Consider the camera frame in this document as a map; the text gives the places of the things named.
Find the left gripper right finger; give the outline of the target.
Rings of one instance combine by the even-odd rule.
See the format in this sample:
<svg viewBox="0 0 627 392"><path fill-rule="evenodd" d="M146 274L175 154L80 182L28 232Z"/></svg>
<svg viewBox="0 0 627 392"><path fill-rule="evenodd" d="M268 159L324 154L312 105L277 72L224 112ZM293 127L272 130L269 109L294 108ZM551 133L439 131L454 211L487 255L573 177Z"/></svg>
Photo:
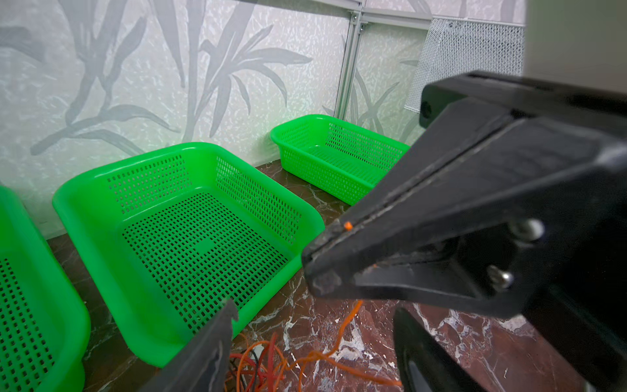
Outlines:
<svg viewBox="0 0 627 392"><path fill-rule="evenodd" d="M394 312L394 351L405 391L482 391L408 310Z"/></svg>

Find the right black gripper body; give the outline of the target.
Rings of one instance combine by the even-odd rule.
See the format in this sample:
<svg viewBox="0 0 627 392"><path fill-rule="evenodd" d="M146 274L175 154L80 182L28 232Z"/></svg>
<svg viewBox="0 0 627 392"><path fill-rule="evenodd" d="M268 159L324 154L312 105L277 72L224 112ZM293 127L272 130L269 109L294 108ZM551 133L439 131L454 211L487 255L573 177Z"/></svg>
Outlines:
<svg viewBox="0 0 627 392"><path fill-rule="evenodd" d="M474 71L428 84L422 137L303 251L318 298L522 315L626 388L626 97Z"/></svg>

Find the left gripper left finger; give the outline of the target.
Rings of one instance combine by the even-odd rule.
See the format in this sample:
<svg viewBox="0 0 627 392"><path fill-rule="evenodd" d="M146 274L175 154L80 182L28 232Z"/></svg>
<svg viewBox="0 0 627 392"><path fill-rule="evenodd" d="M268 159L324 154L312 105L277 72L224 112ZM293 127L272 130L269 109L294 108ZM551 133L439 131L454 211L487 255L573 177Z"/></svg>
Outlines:
<svg viewBox="0 0 627 392"><path fill-rule="evenodd" d="M228 369L233 321L238 309L225 302L208 323L142 391L222 391Z"/></svg>

